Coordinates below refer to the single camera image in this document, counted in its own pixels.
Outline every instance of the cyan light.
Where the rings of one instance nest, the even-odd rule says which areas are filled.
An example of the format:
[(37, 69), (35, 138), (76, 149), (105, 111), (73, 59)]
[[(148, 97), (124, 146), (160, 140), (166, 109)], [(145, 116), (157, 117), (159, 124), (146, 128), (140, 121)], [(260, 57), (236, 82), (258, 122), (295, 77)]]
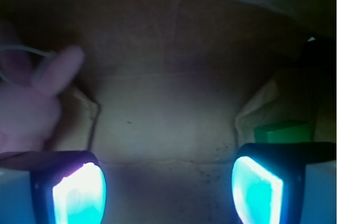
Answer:
[(55, 223), (101, 223), (105, 198), (102, 170), (92, 162), (86, 163), (53, 187)]
[(238, 158), (233, 166), (232, 193), (244, 224), (280, 223), (283, 180), (252, 158)]

